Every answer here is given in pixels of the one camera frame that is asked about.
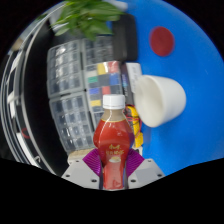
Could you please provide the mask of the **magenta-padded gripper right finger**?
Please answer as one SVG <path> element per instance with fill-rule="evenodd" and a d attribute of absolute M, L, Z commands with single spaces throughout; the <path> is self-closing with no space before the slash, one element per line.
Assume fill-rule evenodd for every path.
<path fill-rule="evenodd" d="M 126 189 L 140 188 L 164 177 L 163 171 L 153 159 L 144 159 L 134 149 L 128 153 L 125 175 Z"/>

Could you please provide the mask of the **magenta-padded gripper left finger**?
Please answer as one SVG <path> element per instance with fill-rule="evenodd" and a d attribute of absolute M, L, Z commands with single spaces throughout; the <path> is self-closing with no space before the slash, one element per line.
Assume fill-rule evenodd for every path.
<path fill-rule="evenodd" d="M 102 167 L 96 149 L 72 152 L 68 156 L 69 167 L 62 178 L 89 189 L 102 188 Z"/>

